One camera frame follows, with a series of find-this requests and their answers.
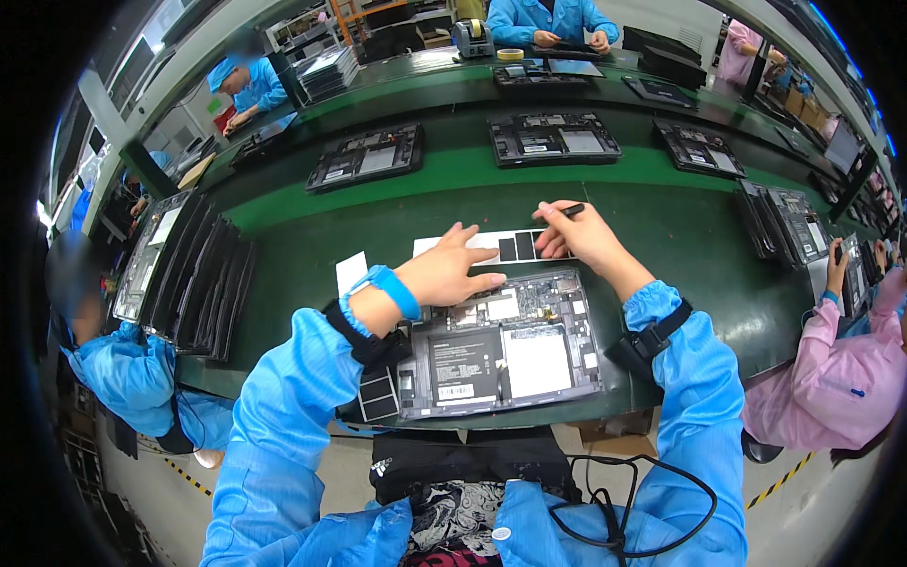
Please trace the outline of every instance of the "stack of tablets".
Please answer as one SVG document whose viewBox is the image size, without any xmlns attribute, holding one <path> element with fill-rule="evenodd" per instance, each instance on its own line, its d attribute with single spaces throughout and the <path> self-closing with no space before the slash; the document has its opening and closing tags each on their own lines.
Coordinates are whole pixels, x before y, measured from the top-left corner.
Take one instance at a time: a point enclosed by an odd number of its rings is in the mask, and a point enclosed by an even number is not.
<svg viewBox="0 0 907 567">
<path fill-rule="evenodd" d="M 320 103 L 342 93 L 356 77 L 359 64 L 352 47 L 321 54 L 299 76 L 302 88 L 313 103 Z"/>
<path fill-rule="evenodd" d="M 255 252 L 204 195 L 180 192 L 151 211 L 113 315 L 170 341 L 178 353 L 226 360 Z"/>
</svg>

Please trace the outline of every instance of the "circuit board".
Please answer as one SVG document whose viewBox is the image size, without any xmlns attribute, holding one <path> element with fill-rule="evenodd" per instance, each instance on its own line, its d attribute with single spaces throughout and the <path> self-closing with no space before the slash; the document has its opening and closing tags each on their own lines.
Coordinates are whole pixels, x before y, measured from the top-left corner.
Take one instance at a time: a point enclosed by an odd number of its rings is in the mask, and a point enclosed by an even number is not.
<svg viewBox="0 0 907 567">
<path fill-rule="evenodd" d="M 398 367 L 401 415 L 500 411 L 597 391 L 599 356 L 579 272 L 510 279 L 413 328 Z"/>
</svg>

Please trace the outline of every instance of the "green workbench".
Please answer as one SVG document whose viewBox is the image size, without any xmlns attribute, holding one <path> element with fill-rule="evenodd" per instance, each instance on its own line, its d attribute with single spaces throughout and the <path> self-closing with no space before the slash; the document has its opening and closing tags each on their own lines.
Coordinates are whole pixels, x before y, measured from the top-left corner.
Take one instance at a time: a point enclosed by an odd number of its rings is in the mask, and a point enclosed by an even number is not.
<svg viewBox="0 0 907 567">
<path fill-rule="evenodd" d="M 376 75 L 377 70 L 391 78 L 371 76 L 371 86 L 304 113 L 291 125 L 292 147 L 282 157 L 254 171 L 234 172 L 227 166 L 234 152 L 220 155 L 200 189 L 243 229 L 243 238 L 258 243 L 258 266 L 234 332 L 230 361 L 203 363 L 182 357 L 179 380 L 236 397 L 258 358 L 288 339 L 293 311 L 322 308 L 336 296 L 338 261 L 364 250 L 369 264 L 399 265 L 411 257 L 413 239 L 441 235 L 457 220 L 478 223 L 482 230 L 528 227 L 531 212 L 543 199 L 593 203 L 656 277 L 676 286 L 695 308 L 712 316 L 717 336 L 737 354 L 740 376 L 752 376 L 792 357 L 801 314 L 813 304 L 807 273 L 785 273 L 774 262 L 756 258 L 732 201 L 736 181 L 673 167 L 653 141 L 651 119 L 678 116 L 677 111 L 642 103 L 620 80 L 623 74 L 638 74 L 624 63 L 617 60 L 604 66 L 608 78 L 598 80 L 581 97 L 519 101 L 501 96 L 487 64 L 411 74 L 397 68 L 399 60 L 383 69 L 373 64 L 357 80 L 369 76 L 366 73 Z M 806 185 L 810 170 L 828 172 L 818 153 L 807 159 L 795 157 L 779 137 L 774 142 L 768 138 L 769 132 L 777 133 L 775 122 L 767 117 L 713 93 L 697 96 L 699 108 L 680 114 L 712 122 L 751 181 L 806 191 L 818 210 L 828 210 Z M 541 108 L 595 110 L 624 156 L 605 166 L 495 167 L 486 117 Z M 420 171 L 326 195 L 305 193 L 325 139 L 402 120 L 418 120 L 424 127 Z M 837 226 L 826 222 L 826 228 L 834 235 L 856 229 L 844 220 Z M 875 236 L 863 227 L 858 232 L 862 238 Z M 558 265 L 580 269 L 599 346 L 614 342 L 620 334 L 620 303 L 607 283 L 578 261 L 496 269 L 514 277 Z M 582 400 L 500 415 L 408 424 L 389 419 L 382 424 L 538 425 L 594 419 L 660 403 L 660 390 L 648 382 L 613 368 L 602 375 L 603 391 Z M 343 417 L 349 421 L 356 422 L 357 414 L 357 407 L 344 408 Z"/>
</svg>

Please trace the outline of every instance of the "yellow masking tape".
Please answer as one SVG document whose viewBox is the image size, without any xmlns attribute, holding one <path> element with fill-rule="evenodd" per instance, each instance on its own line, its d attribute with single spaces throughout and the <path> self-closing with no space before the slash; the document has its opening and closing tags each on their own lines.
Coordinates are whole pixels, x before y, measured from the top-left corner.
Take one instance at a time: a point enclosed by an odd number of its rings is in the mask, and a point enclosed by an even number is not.
<svg viewBox="0 0 907 567">
<path fill-rule="evenodd" d="M 498 59 L 501 61 L 520 61 L 522 59 L 522 49 L 499 49 Z"/>
</svg>

